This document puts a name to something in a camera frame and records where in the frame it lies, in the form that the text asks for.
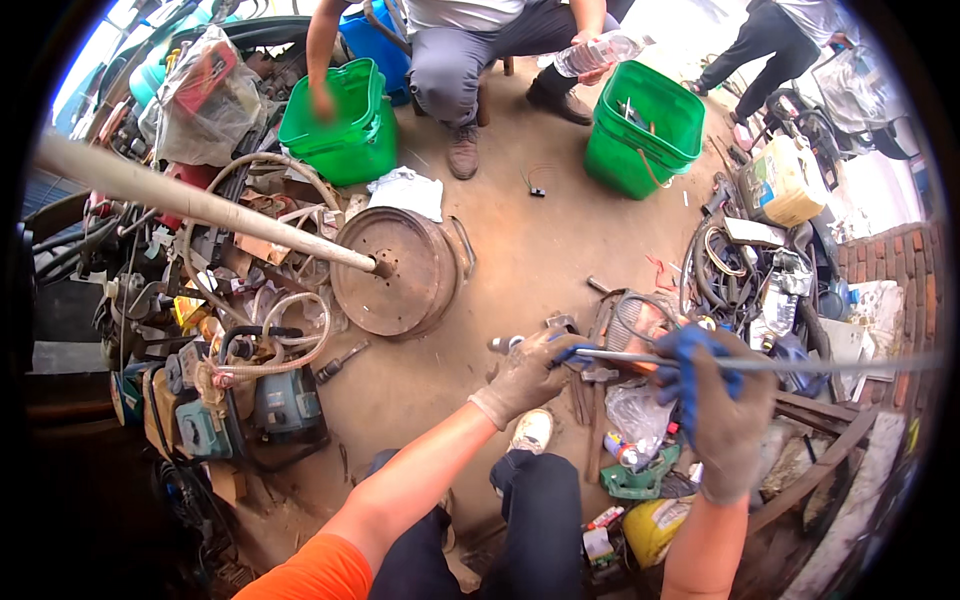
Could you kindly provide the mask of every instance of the orange sleeve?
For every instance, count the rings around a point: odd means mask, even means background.
[[[284,564],[240,590],[236,600],[362,600],[373,574],[367,559],[349,541],[317,534]]]

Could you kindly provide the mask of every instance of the green plastic bucket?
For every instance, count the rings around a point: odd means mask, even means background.
[[[616,102],[628,99],[653,124],[655,134],[620,115]],[[593,110],[584,168],[594,179],[642,200],[674,175],[686,173],[700,156],[706,113],[700,99],[682,85],[639,62],[622,62]]]
[[[327,85],[337,120],[314,116],[304,77],[294,86],[277,137],[327,178],[343,186],[379,178],[396,167],[396,117],[385,92],[386,78],[372,59],[329,69]]]

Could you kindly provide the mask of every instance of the gray glove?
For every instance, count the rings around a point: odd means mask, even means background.
[[[678,397],[684,431],[704,463],[700,491],[714,504],[742,498],[756,477],[760,440],[774,410],[773,372],[721,372],[714,356],[762,360],[729,331],[689,324],[655,344],[657,354],[676,358],[680,368],[660,367],[660,401]]]
[[[551,368],[553,359],[567,348],[587,342],[587,338],[567,333],[562,327],[544,329],[516,345],[496,378],[468,401],[503,431],[511,420],[561,392],[573,371],[564,365]]]

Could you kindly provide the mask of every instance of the man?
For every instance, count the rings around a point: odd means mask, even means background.
[[[477,450],[521,415],[507,453],[491,470],[507,537],[479,597],[581,597],[577,471],[544,453],[552,420],[537,407],[569,378],[569,369],[553,360],[585,341],[557,328],[519,344],[496,379],[460,410],[399,452],[378,454],[373,473],[320,532],[236,598],[465,598],[446,568],[442,547],[450,517],[437,503]],[[727,331],[689,325],[661,338],[657,352],[680,363],[678,370],[658,372],[661,394],[679,398],[684,430],[704,464],[700,491],[667,555],[661,596],[725,598],[743,550],[749,488],[776,378],[720,373],[715,355],[757,358]]]
[[[349,0],[359,3],[361,0]],[[450,172],[468,180],[477,171],[477,86],[480,72],[501,57],[557,52],[619,27],[606,0],[406,0],[413,57],[410,89],[420,106],[450,132]],[[621,18],[633,0],[611,0]],[[307,33],[307,71],[314,108],[322,118],[336,107],[324,84],[340,15],[348,0],[321,0]],[[597,84],[605,65],[579,78],[562,77],[552,65],[527,90],[533,106],[579,125],[591,111],[570,92]]]
[[[767,96],[800,77],[820,58],[820,48],[831,42],[848,47],[859,42],[856,25],[837,0],[763,0],[740,27],[733,46],[704,69],[700,79],[684,85],[706,97],[743,64],[776,53],[730,113],[734,123],[746,126]]]

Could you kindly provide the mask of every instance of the yellow container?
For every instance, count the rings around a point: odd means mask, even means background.
[[[830,197],[817,159],[802,136],[775,136],[741,177],[750,218],[771,225],[799,225],[820,214]]]
[[[693,496],[637,504],[623,517],[623,534],[642,568],[663,562],[677,530],[690,513]]]

